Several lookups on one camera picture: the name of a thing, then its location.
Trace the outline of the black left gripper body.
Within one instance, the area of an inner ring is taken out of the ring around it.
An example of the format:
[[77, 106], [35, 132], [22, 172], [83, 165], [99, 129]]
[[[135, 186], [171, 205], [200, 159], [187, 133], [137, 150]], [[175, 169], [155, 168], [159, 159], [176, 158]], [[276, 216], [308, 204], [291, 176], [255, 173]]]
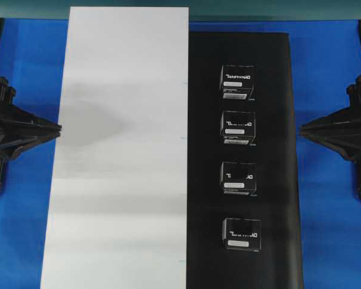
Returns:
[[11, 108], [16, 90], [8, 85], [4, 77], [0, 77], [0, 158], [5, 161], [15, 160], [16, 138], [13, 128], [10, 128]]

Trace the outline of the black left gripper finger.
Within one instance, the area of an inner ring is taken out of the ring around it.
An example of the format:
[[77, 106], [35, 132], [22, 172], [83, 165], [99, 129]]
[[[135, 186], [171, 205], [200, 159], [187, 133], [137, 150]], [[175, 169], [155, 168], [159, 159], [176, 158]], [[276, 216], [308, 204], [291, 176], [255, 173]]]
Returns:
[[60, 136], [59, 132], [48, 133], [39, 137], [31, 137], [10, 141], [0, 147], [0, 158], [5, 160], [15, 160], [20, 154], [28, 151], [36, 146], [47, 143]]
[[62, 126], [50, 120], [31, 114], [15, 105], [11, 106], [11, 127], [13, 129], [45, 129], [61, 131]]

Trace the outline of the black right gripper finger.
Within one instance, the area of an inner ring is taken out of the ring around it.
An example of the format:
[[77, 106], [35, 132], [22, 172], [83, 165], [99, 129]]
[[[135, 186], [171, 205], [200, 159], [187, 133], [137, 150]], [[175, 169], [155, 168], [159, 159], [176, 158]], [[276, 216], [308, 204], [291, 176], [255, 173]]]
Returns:
[[299, 132], [350, 132], [353, 129], [354, 108], [347, 107], [301, 125]]
[[310, 140], [318, 145], [324, 146], [325, 148], [338, 153], [345, 161], [356, 163], [361, 159], [361, 152], [359, 152], [357, 149], [348, 148], [341, 144], [334, 144], [330, 141], [323, 140], [319, 137], [315, 137], [313, 134], [308, 134], [305, 132], [301, 132], [300, 135], [307, 140]]

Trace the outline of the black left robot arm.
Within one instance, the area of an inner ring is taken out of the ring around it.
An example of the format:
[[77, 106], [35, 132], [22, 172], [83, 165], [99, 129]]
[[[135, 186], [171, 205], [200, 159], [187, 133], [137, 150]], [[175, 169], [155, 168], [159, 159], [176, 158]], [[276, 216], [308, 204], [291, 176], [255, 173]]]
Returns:
[[[4, 19], [0, 18], [0, 39]], [[37, 117], [13, 104], [16, 90], [0, 76], [0, 189], [6, 163], [38, 145], [58, 138], [62, 126]]]

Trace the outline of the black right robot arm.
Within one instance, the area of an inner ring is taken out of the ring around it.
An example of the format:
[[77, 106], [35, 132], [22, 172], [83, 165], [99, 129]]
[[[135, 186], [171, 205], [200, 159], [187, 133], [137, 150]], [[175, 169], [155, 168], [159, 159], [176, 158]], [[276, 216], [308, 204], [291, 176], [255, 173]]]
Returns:
[[[361, 20], [358, 24], [361, 44]], [[361, 200], [361, 75], [347, 87], [346, 92], [350, 99], [347, 108], [300, 126], [299, 133], [356, 165], [357, 192]]]

